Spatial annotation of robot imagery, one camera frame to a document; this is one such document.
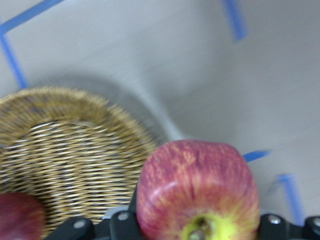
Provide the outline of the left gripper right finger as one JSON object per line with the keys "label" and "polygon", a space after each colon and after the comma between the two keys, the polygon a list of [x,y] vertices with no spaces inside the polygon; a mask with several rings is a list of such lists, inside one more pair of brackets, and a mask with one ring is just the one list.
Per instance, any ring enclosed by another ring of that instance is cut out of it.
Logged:
{"label": "left gripper right finger", "polygon": [[319,240],[320,216],[305,218],[302,226],[293,224],[280,215],[266,213],[260,217],[258,240]]}

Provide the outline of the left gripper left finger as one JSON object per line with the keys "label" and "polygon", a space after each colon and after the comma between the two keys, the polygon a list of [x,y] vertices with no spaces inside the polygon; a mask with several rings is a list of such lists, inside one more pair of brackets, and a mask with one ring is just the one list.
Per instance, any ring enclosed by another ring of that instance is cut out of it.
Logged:
{"label": "left gripper left finger", "polygon": [[101,222],[94,224],[83,216],[68,218],[47,237],[47,240],[144,240],[137,221],[137,190],[128,206],[107,211]]}

